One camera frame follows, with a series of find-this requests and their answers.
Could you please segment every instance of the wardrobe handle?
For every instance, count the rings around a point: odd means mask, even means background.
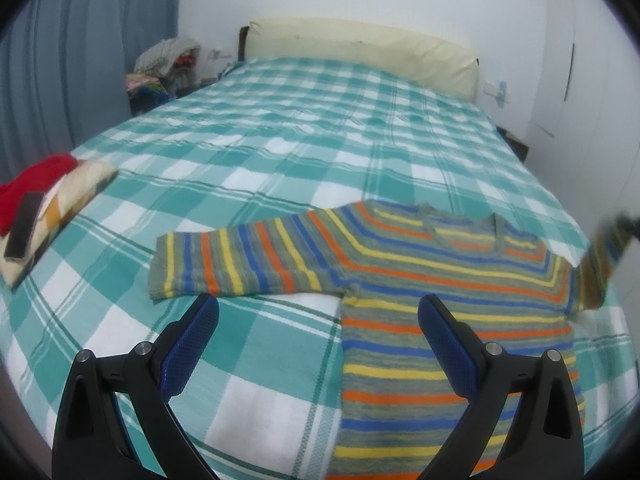
[[[566,78],[566,88],[564,89],[564,102],[569,96],[569,85],[571,84],[571,73],[574,70],[575,43],[571,44],[571,61],[569,62],[569,75]]]

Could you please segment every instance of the metal screw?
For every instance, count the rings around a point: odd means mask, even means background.
[[[138,343],[136,345],[136,354],[146,355],[151,352],[151,343],[149,341],[143,341],[142,343]]]
[[[78,361],[79,363],[84,363],[89,357],[91,357],[90,350],[81,350],[76,354],[76,361]]]
[[[491,355],[500,355],[502,353],[502,347],[494,341],[488,342],[484,348]]]
[[[546,356],[551,359],[552,361],[559,361],[560,359],[562,359],[562,356],[560,355],[560,352],[558,350],[555,349],[551,349],[551,350],[547,350],[546,351]]]

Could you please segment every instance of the bed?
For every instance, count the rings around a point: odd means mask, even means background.
[[[379,198],[496,212],[574,264],[587,243],[475,105],[344,60],[249,60],[74,155],[120,173],[15,292],[0,283],[2,358],[49,445],[76,352],[127,352],[192,303],[149,299],[149,263],[167,231]],[[313,294],[220,300],[219,327],[170,404],[221,478],[323,478],[340,423],[337,306]],[[573,325],[589,466],[634,406],[635,357],[613,293]],[[160,472],[130,402],[118,402],[140,459]]]

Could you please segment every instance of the cream headboard cover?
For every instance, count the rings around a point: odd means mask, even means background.
[[[363,63],[468,101],[476,94],[476,55],[418,32],[327,18],[250,23],[246,59],[315,57]]]

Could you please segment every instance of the sweater neckline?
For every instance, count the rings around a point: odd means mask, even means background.
[[[419,214],[420,214],[420,219],[422,220],[422,228],[426,232],[428,232],[428,234],[430,234],[431,237],[433,237],[433,239],[437,243],[439,243],[448,251],[452,251],[458,254],[474,254],[476,256],[478,255],[489,256],[492,254],[502,253],[502,250],[504,249],[505,220],[504,218],[502,218],[500,215],[496,213],[491,213],[485,218],[482,218],[476,221],[470,221],[469,218],[465,216],[453,215],[446,211],[437,210],[436,208],[428,204],[421,204],[419,206]],[[480,234],[482,232],[486,233],[487,231],[489,231],[491,234],[494,235],[494,244],[491,247],[491,249],[486,251],[477,251],[472,249],[468,250],[461,247],[456,247],[455,245],[451,244],[444,236],[438,233],[435,225],[431,221],[431,218],[433,216],[437,216],[438,218],[443,219],[445,221],[450,221],[450,223],[452,224],[450,229],[457,229],[460,226],[462,226],[463,228],[460,230],[467,233],[476,232]]]

